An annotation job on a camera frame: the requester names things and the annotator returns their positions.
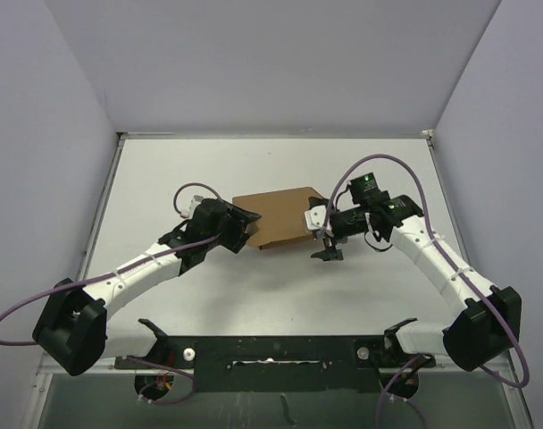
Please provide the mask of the brown cardboard box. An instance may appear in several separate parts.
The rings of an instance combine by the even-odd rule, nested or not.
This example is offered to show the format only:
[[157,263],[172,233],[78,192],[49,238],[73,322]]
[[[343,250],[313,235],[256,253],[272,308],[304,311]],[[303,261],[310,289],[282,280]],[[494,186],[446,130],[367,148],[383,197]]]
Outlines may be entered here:
[[310,208],[309,198],[323,196],[312,187],[235,196],[233,205],[261,216],[246,244],[267,249],[311,240],[313,235],[304,220],[304,213]]

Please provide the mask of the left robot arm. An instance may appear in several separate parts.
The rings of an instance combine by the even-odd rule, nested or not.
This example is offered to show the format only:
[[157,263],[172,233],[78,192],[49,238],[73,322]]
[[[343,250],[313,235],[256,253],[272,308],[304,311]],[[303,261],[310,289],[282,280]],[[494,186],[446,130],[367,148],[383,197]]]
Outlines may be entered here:
[[111,328],[112,317],[153,287],[180,277],[222,246],[237,254],[255,233],[260,215],[227,201],[195,197],[185,219],[140,256],[110,273],[58,283],[33,330],[33,341],[70,375],[102,358],[135,356],[159,366],[167,356],[162,333],[141,319]]

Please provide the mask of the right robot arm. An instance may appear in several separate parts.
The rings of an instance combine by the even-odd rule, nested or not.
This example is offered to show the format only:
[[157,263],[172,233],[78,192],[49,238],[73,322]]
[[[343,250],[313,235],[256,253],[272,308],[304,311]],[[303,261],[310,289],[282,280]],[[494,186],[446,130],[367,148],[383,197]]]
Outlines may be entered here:
[[472,371],[513,346],[522,312],[521,297],[513,288],[499,289],[479,274],[427,227],[427,216],[410,197],[392,198],[379,189],[373,174],[351,180],[347,192],[354,205],[344,211],[329,209],[326,198],[308,199],[306,228],[324,244],[314,257],[340,261],[339,243],[371,233],[414,263],[453,316],[445,326],[410,318],[386,329],[382,352],[389,363],[403,365],[415,354],[440,355]]

